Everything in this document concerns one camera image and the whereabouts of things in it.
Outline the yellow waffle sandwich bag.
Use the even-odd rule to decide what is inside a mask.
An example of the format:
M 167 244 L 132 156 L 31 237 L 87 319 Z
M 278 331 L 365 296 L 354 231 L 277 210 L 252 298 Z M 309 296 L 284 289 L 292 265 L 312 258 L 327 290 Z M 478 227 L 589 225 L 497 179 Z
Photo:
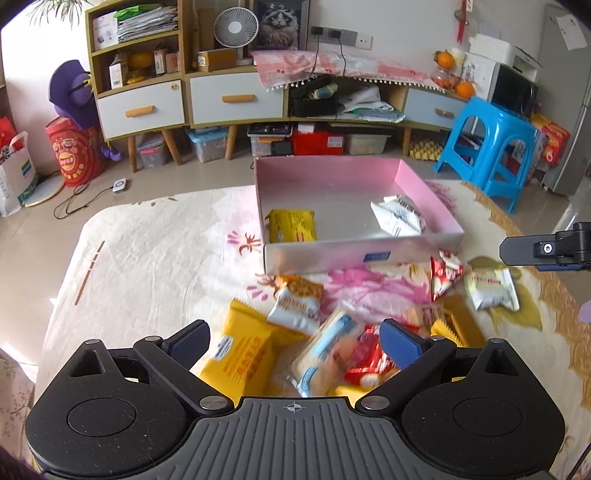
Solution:
M 283 350 L 307 339 L 307 334 L 270 323 L 259 311 L 233 300 L 198 378 L 235 404 L 243 397 L 263 396 Z

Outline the white snack bag red print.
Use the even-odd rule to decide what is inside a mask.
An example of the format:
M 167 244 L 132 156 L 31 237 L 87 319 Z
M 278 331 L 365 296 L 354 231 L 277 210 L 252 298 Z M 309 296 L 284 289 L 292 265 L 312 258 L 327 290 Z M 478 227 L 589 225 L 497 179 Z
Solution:
M 370 204 L 380 228 L 392 237 L 421 236 L 427 224 L 415 202 L 407 195 L 388 196 Z

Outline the red candy packet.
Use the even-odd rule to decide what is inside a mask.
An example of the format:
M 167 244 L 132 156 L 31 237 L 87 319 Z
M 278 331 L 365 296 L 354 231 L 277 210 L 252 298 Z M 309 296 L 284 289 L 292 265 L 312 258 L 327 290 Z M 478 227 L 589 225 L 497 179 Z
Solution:
M 360 356 L 346 370 L 344 379 L 360 389 L 373 390 L 400 371 L 381 346 L 379 324 L 368 325 L 363 331 L 358 353 Z

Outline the red white triangular snack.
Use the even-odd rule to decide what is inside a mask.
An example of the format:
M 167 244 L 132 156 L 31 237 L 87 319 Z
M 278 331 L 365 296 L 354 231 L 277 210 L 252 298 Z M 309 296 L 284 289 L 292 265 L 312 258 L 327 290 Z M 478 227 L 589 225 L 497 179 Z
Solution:
M 443 297 L 465 274 L 466 269 L 453 253 L 440 250 L 431 258 L 431 297 L 437 301 Z

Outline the floral table cloth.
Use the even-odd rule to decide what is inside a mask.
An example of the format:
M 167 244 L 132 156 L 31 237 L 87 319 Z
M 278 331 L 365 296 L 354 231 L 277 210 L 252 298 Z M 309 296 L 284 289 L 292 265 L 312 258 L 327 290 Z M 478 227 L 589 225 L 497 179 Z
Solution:
M 552 472 L 588 469 L 590 327 L 553 273 L 513 274 L 521 310 L 480 311 L 486 337 L 507 339 L 561 410 L 566 437 Z M 83 227 L 51 314 L 36 382 L 43 391 L 78 346 L 98 338 L 126 348 L 202 319 L 218 334 L 229 305 L 267 313 L 273 276 L 263 271 L 256 190 L 207 190 L 105 209 Z

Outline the clear blue snack packet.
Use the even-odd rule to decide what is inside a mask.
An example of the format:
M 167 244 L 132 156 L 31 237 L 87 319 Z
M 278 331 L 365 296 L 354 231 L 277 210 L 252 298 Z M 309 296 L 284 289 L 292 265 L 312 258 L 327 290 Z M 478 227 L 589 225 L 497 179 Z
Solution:
M 290 364 L 290 383 L 304 398 L 325 396 L 344 377 L 346 369 L 360 352 L 363 315 L 342 304 L 312 335 L 304 349 Z

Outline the blue plastic stool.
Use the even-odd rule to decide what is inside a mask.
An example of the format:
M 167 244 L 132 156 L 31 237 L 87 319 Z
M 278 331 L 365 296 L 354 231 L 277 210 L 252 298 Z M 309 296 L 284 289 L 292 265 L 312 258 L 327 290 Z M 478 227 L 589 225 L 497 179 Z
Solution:
M 484 137 L 478 147 L 460 143 L 470 119 L 480 121 L 484 127 Z M 451 168 L 462 180 L 477 186 L 489 197 L 507 200 L 507 212 L 512 214 L 533 164 L 537 137 L 538 130 L 529 121 L 474 97 L 461 111 L 434 171 L 439 173 L 444 167 Z M 503 164 L 506 150 L 514 142 L 523 147 L 516 172 Z

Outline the white orange cracker bag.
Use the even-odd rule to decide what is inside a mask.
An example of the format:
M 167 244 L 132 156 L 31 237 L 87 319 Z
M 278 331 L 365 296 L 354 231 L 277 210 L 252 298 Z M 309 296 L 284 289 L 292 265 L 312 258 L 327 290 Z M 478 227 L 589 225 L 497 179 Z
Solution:
M 276 302 L 267 320 L 308 336 L 314 335 L 321 325 L 324 287 L 294 275 L 278 276 L 276 285 Z

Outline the black microwave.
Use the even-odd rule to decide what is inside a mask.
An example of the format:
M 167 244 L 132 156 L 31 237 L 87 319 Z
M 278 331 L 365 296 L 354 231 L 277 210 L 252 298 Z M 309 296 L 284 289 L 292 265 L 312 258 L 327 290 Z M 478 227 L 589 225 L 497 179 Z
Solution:
M 529 118 L 536 104 L 538 85 L 516 70 L 498 63 L 489 93 L 489 101 L 494 105 Z

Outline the yellow snack pack in box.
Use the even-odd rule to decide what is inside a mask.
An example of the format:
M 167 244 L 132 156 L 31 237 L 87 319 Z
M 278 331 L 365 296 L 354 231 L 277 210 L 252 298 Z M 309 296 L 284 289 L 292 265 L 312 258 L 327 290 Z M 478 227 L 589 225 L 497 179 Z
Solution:
M 266 215 L 270 243 L 304 243 L 318 240 L 315 212 L 311 210 L 271 210 Z

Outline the orange fruit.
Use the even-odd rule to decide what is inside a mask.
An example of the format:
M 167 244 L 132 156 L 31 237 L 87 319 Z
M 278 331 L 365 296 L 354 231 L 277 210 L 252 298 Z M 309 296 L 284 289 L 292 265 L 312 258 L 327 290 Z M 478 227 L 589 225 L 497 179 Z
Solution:
M 447 71 L 453 70 L 456 65 L 455 57 L 449 51 L 437 51 L 434 60 L 439 68 Z

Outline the red gift bag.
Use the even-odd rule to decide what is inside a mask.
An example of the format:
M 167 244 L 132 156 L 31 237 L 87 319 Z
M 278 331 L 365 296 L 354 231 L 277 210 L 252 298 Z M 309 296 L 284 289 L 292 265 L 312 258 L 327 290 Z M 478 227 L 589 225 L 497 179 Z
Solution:
M 45 132 L 67 187 L 83 186 L 103 173 L 102 136 L 96 127 L 80 129 L 70 118 L 58 116 Z

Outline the purple plush toy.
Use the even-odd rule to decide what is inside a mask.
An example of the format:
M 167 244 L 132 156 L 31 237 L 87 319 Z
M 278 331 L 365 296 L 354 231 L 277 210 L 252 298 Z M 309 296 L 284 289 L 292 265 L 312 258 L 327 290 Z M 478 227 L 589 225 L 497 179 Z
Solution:
M 54 71 L 48 99 L 58 115 L 72 120 L 79 129 L 99 125 L 92 76 L 78 60 L 68 60 Z

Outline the white desk fan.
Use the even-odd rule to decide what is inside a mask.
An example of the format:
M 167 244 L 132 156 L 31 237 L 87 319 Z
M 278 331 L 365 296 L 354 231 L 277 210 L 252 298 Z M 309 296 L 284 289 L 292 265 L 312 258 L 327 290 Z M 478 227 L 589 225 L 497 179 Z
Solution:
M 213 24 L 215 40 L 221 46 L 235 50 L 238 66 L 252 65 L 245 49 L 259 34 L 259 19 L 249 8 L 232 7 L 219 14 Z

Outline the framed cat picture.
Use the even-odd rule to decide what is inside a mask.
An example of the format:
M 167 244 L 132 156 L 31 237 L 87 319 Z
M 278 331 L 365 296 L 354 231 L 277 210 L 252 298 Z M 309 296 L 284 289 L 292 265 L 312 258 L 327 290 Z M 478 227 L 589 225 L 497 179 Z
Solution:
M 302 50 L 307 46 L 310 2 L 252 1 L 259 20 L 256 50 Z

